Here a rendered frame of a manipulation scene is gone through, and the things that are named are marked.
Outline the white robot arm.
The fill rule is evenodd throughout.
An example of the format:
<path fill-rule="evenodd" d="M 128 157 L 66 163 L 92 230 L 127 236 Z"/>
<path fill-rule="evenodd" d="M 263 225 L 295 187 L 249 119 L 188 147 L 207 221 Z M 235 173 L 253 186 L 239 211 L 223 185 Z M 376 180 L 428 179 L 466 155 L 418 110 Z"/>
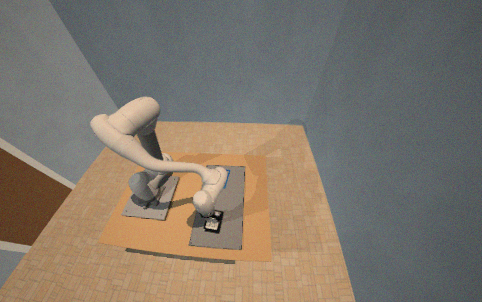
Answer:
<path fill-rule="evenodd" d="M 129 179 L 129 187 L 141 198 L 138 202 L 144 203 L 143 208 L 159 204 L 166 187 L 159 186 L 159 189 L 158 184 L 167 173 L 192 172 L 200 175 L 204 184 L 193 196 L 194 207 L 202 216 L 212 216 L 214 204 L 226 183 L 227 171 L 223 167 L 208 169 L 197 163 L 175 162 L 169 154 L 161 153 L 155 134 L 159 114 L 160 106 L 156 100 L 140 97 L 110 116 L 95 116 L 90 126 L 106 147 L 145 168 Z M 134 138 L 136 134 L 141 144 Z"/>

